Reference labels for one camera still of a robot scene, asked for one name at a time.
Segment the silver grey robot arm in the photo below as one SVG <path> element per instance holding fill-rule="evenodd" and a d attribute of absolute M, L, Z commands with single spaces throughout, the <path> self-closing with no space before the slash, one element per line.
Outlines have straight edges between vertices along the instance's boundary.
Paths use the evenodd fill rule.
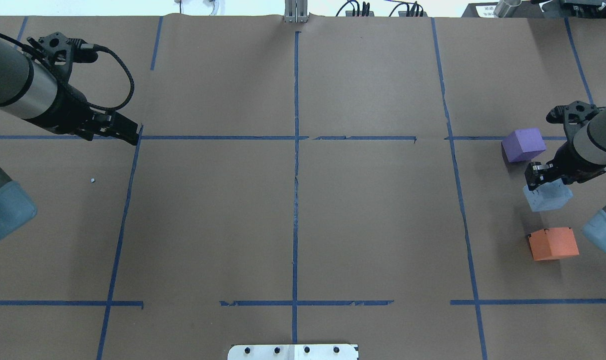
<path fill-rule="evenodd" d="M 606 173 L 606 106 L 583 101 L 557 105 L 548 112 L 546 121 L 563 125 L 566 141 L 552 160 L 528 164 L 524 176 L 529 192 L 557 180 L 568 186 Z M 606 253 L 606 205 L 583 226 L 582 233 Z"/>

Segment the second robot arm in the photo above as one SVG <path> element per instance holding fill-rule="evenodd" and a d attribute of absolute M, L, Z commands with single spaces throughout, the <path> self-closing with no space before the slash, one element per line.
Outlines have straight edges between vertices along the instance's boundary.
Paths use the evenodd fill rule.
<path fill-rule="evenodd" d="M 117 105 L 97 105 L 71 82 L 75 64 L 96 62 L 99 54 L 112 57 L 128 82 Z M 133 98 L 134 77 L 110 48 L 62 32 L 20 40 L 0 32 L 0 117 L 13 119 L 20 130 L 33 126 L 52 137 L 139 141 L 139 125 L 121 114 Z M 0 241 L 37 215 L 37 205 L 23 187 L 0 166 Z"/>

